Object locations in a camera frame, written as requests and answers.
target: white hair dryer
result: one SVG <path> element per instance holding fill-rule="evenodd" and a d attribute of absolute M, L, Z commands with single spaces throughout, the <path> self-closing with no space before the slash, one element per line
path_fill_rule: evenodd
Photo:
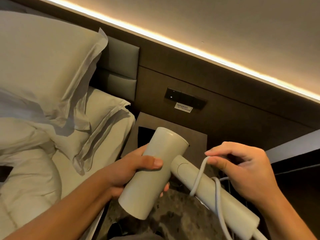
<path fill-rule="evenodd" d="M 158 170 L 136 172 L 119 197 L 121 207 L 133 217 L 145 220 L 172 173 L 191 190 L 192 195 L 194 191 L 196 197 L 218 215 L 228 240 L 231 237 L 226 224 L 242 240 L 252 237 L 266 239 L 257 230 L 259 217 L 227 191 L 220 189 L 219 181 L 203 174 L 206 160 L 199 173 L 196 166 L 182 157 L 188 146 L 188 142 L 177 133 L 158 127 L 143 155 L 161 158 L 163 166 Z"/>

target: white bed sheet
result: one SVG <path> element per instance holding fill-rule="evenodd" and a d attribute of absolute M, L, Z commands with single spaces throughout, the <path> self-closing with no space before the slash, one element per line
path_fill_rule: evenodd
<path fill-rule="evenodd" d="M 85 173 L 85 175 L 79 175 L 73 168 L 70 160 L 68 160 L 68 158 L 64 154 L 59 151 L 54 154 L 52 160 L 57 166 L 61 177 L 62 198 L 68 195 L 96 171 L 98 171 L 102 167 L 110 165 L 118 158 L 125 139 L 135 123 L 134 115 L 127 109 L 122 109 L 118 113 L 119 117 L 113 124 L 108 136 L 95 152 L 92 161 L 92 167 L 88 172 Z M 102 212 L 103 211 L 100 212 L 91 226 L 82 235 L 81 240 L 92 239 L 98 222 L 101 218 Z"/>

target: nightstand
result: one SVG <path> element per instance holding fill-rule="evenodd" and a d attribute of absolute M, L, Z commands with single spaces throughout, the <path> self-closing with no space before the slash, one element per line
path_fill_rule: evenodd
<path fill-rule="evenodd" d="M 157 117 L 148 115 L 146 113 L 139 113 L 138 119 L 131 130 L 130 136 L 123 149 L 121 157 L 124 157 L 128 153 L 138 148 L 138 129 L 139 126 L 156 130 L 158 127 L 164 127 L 182 136 L 189 143 L 189 147 L 184 153 L 183 157 L 189 162 L 200 168 L 203 159 L 206 157 L 205 152 L 207 150 L 207 135 L 198 131 L 183 127 L 171 123 L 169 121 L 159 119 Z M 211 166 L 207 165 L 204 173 L 209 176 L 215 176 L 215 173 Z"/>

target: headboard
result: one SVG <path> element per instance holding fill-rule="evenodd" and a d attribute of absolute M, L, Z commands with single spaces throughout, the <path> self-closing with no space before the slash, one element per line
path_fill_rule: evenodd
<path fill-rule="evenodd" d="M 57 19 L 9 0 L 0 0 L 0 10 L 28 13 Z M 90 85 L 111 95 L 134 101 L 137 84 L 139 47 L 108 36 Z"/>

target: person's leg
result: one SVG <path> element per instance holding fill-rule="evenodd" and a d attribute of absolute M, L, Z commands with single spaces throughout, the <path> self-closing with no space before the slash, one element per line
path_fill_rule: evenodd
<path fill-rule="evenodd" d="M 153 233 L 145 233 L 141 235 L 114 237 L 111 240 L 164 240 L 164 239 Z"/>

